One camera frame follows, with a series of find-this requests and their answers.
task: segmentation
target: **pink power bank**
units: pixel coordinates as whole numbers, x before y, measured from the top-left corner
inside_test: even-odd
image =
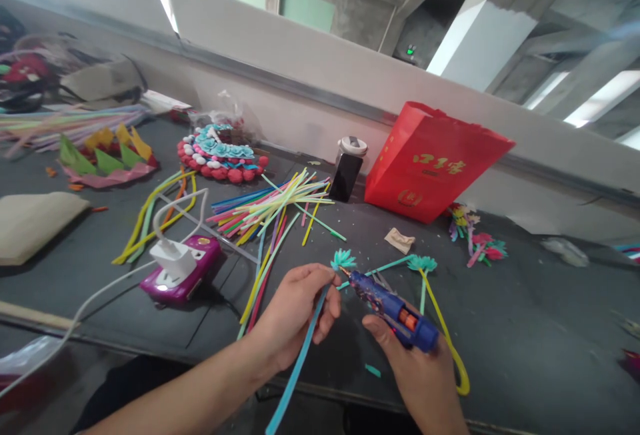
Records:
[[[140,288],[160,304],[187,303],[222,253],[220,244],[215,238],[193,235],[185,245],[191,249],[191,254],[196,260],[195,270],[186,278],[172,278],[162,267],[158,267],[140,283]]]

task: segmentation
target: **hand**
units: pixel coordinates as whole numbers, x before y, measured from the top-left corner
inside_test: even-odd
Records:
[[[468,434],[455,388],[453,359],[443,334],[428,354],[406,350],[384,320],[367,315],[362,324],[389,359],[407,410],[423,434]]]
[[[333,322],[340,316],[340,279],[321,264],[309,264],[289,270],[260,317],[252,334],[262,339],[261,348],[275,364],[275,371],[286,370],[296,359],[313,318],[320,291],[332,284],[313,333],[313,343],[322,342]]]

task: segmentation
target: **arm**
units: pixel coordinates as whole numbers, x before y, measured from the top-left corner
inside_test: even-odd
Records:
[[[254,329],[186,374],[140,397],[98,425],[88,435],[210,433],[252,393],[296,359],[317,293],[339,285],[331,268],[311,264],[283,278]],[[340,295],[329,290],[313,335],[325,339],[340,315]]]
[[[424,435],[468,435],[455,389],[453,358],[443,334],[437,347],[424,354],[406,350],[378,316],[367,315],[363,325],[389,359],[402,400]]]

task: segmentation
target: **pink paper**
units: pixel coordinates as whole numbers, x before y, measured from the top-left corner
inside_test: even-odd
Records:
[[[119,185],[121,183],[126,183],[128,181],[143,177],[147,173],[151,173],[153,170],[155,170],[155,168],[151,165],[138,162],[129,171],[114,170],[111,172],[111,175],[103,177],[93,175],[91,173],[88,173],[87,175],[78,175],[78,173],[76,173],[69,167],[65,167],[62,163],[60,163],[60,166],[69,177],[69,181],[71,183],[82,183],[92,188],[106,188],[114,185]]]

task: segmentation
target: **plastic bag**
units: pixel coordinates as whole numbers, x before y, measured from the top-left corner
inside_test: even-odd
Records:
[[[560,258],[569,265],[579,268],[589,265],[589,257],[569,240],[557,237],[547,238],[542,242],[542,246],[550,252],[560,255]]]
[[[62,342],[59,338],[41,336],[4,358],[0,358],[0,375],[24,375],[47,358]]]
[[[189,114],[189,119],[192,131],[214,123],[216,125],[231,125],[231,127],[241,130],[243,137],[250,144],[263,138],[260,122],[251,108],[227,90],[218,93],[217,103],[213,110],[209,113],[192,112]]]

